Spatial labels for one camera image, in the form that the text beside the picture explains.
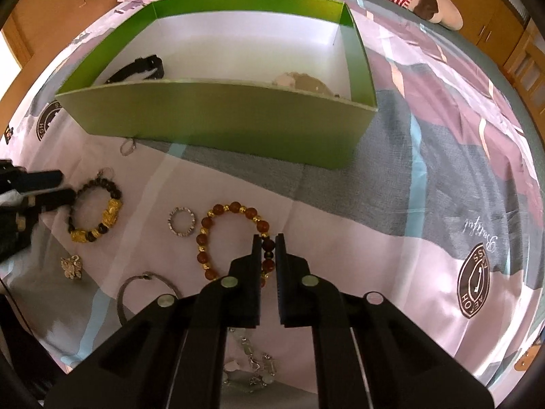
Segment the grey metal bangle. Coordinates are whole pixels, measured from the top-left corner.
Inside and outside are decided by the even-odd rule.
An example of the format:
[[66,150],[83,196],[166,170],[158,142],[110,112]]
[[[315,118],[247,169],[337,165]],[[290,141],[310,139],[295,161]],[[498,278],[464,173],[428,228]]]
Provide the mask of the grey metal bangle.
[[136,315],[140,309],[164,293],[176,298],[183,297],[175,284],[157,273],[144,271],[128,277],[119,287],[116,296],[119,323],[125,325],[132,315]]

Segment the green cardboard box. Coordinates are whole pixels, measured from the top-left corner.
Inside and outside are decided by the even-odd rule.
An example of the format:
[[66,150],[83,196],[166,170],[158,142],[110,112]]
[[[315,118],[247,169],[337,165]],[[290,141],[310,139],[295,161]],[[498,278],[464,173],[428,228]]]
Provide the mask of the green cardboard box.
[[[105,82],[139,57],[150,72]],[[272,85],[319,78],[339,97]],[[364,44],[336,0],[161,0],[111,31],[57,99],[92,135],[144,138],[337,169],[377,112]]]

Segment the black wristwatch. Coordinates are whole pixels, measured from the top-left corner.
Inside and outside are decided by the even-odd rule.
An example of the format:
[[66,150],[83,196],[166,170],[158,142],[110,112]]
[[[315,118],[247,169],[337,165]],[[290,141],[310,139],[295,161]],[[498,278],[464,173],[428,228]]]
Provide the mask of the black wristwatch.
[[111,75],[105,83],[113,84],[122,82],[133,75],[145,72],[150,72],[150,75],[146,77],[146,79],[163,78],[165,76],[165,69],[162,59],[156,55],[139,57],[132,63],[123,66],[121,69],[115,72],[114,75]]

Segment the silver flower brooch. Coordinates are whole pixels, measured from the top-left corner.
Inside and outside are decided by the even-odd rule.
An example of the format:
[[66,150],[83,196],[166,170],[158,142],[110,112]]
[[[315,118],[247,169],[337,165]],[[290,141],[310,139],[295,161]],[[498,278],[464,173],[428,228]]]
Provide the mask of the silver flower brooch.
[[69,258],[62,258],[60,264],[67,279],[72,281],[82,279],[83,264],[80,256],[73,255]]

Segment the pale jewelry piece in box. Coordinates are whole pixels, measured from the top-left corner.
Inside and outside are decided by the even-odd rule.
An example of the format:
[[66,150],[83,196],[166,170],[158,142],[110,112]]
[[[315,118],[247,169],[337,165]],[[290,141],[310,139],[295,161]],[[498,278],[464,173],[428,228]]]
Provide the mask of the pale jewelry piece in box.
[[338,94],[331,91],[325,83],[319,80],[319,78],[314,78],[306,73],[285,72],[276,77],[271,84],[298,91],[308,91],[331,97],[339,97]]

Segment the patterned bed sheet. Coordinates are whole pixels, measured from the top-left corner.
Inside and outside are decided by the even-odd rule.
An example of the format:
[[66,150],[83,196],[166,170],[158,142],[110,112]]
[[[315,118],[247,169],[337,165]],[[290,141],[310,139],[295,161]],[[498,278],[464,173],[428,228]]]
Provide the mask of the patterned bed sheet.
[[[493,408],[544,324],[540,182],[501,92],[422,25],[356,0],[377,112],[351,161],[329,169],[235,151],[92,135],[57,93],[126,17],[47,82],[59,112],[31,113],[2,160],[59,170],[76,200],[25,214],[1,261],[5,408]],[[280,322],[275,238],[340,291],[345,327]],[[261,239],[254,329],[207,327],[199,294]],[[82,279],[62,258],[80,256]],[[164,276],[121,325],[128,277]]]

